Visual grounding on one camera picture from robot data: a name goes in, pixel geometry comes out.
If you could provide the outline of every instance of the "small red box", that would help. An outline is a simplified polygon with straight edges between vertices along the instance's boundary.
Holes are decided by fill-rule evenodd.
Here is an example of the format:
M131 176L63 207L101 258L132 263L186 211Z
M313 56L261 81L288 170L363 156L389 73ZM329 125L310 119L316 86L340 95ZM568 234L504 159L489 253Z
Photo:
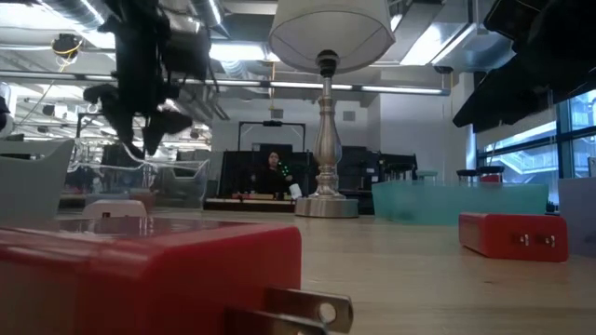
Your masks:
M0 334L224 334L225 312L300 288L301 237L274 224L152 218L0 229Z
M546 215L462 213L459 243L496 259L567 261L567 224Z

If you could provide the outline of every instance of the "ceiling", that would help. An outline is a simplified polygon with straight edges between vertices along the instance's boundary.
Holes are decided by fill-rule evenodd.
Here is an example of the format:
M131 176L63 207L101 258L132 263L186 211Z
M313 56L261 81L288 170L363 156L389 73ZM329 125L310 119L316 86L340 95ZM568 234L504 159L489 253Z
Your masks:
M100 0L86 0L95 4ZM169 0L169 7L188 8L189 1L197 0ZM395 36L396 44L388 50L385 56L378 62L367 68L355 71L350 74L339 74L334 77L336 84L363 84L380 86L407 86L407 87L448 87L452 80L444 75L438 74L429 64L426 66L404 65L403 62L412 50L418 50L418 58L428 58L428 63L434 58L433 55L449 46L458 34L469 24L476 24L483 20L494 0L390 0L390 15L400 15L401 21L398 25ZM229 33L229 40L244 43L265 44L271 24L274 18L276 1L260 0L225 0L222 1L225 8L223 27ZM171 17L172 26L189 29L194 23L186 18ZM436 65L451 66L455 73L485 71L507 61L512 55L508 40L496 33L485 31L481 24L478 29L469 34L457 44ZM18 4L0 4L0 70L17 71L38 71L57 72L61 60L49 49L50 41L58 34L82 35L88 41L84 49L92 47L106 47L113 44L109 35L102 35L93 32L87 26L73 23L64 17L56 15L47 8L41 6L25 6ZM424 35L434 34L434 44L419 45ZM214 43L220 43L223 39L221 34L214 34L218 39ZM227 78L229 74L217 60L212 61L218 78ZM275 78L279 81L291 82L319 82L318 75L301 73L292 67L276 62L275 67L270 63L243 60L242 65L246 67L247 75L253 78L270 79L274 68ZM114 55L95 52L82 52L76 62L69 65L65 72L79 74L109 74L115 69ZM44 92L44 87L39 84L16 83L22 88L20 92L17 117L20 119L24 114L31 111L34 104L25 102L24 98L39 98ZM48 99L59 101L69 106L70 110L86 110L88 105L81 98L81 86L52 88ZM318 97L316 90L283 89L275 90L276 100L309 100L315 101ZM375 95L371 93L358 92L337 92L334 97L339 101L359 101L361 107L368 107ZM222 92L220 101L232 100L269 100L269 91L266 89L245 89L226 88ZM28 122L47 123L62 122L53 120L40 114L39 108L28 118ZM209 119L201 120L209 124ZM31 131L35 127L26 127ZM68 128L53 130L59 135L66 135ZM98 129L89 129L86 135L102 134ZM189 134L182 134L181 139L190 139ZM209 135L205 135L205 141L209 141Z

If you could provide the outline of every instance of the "window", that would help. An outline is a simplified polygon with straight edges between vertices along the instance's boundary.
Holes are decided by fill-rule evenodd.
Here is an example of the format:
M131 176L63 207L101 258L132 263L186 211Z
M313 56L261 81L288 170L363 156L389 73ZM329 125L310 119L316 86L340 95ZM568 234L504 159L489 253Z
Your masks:
M486 165L505 167L503 182L548 185L549 201L559 203L559 155L556 145L487 157L485 162Z
M555 136L557 134L557 122L548 122L545 125L526 130L523 133L511 136L510 138L498 141L495 143L495 149L507 148L511 145L527 143L529 141L544 139L546 137ZM489 144L484 147L484 152L490 153L493 150L493 145Z
M596 126L596 90L570 99L569 105L572 130Z
M589 177L589 157L596 157L596 136L573 141L574 178Z

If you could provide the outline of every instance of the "black equipment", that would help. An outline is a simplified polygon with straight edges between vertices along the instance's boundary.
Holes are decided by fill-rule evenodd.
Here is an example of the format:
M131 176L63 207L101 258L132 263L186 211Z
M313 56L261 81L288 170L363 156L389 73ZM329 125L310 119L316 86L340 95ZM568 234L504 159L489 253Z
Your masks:
M165 134L192 126L192 119L168 109L157 109L166 99L177 99L183 86L173 74L205 80L210 67L210 30L171 30L166 8L158 0L103 0L112 16L98 29L115 35L118 86L99 85L84 92L91 103L102 102L101 112L118 138L137 157L144 152L133 144L132 119L148 120L142 130L144 149L155 154Z
M512 125L596 88L596 1L497 0L484 25L517 52L482 80L454 118L479 132Z

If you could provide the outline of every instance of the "wooden table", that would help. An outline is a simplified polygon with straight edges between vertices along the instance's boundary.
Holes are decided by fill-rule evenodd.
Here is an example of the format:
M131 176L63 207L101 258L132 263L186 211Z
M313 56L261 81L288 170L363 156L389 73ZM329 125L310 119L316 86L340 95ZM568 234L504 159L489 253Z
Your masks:
M238 212L202 217L297 225L304 241L303 288L349 295L353 335L596 334L594 259L488 260L460 248L454 227L373 218L323 221Z

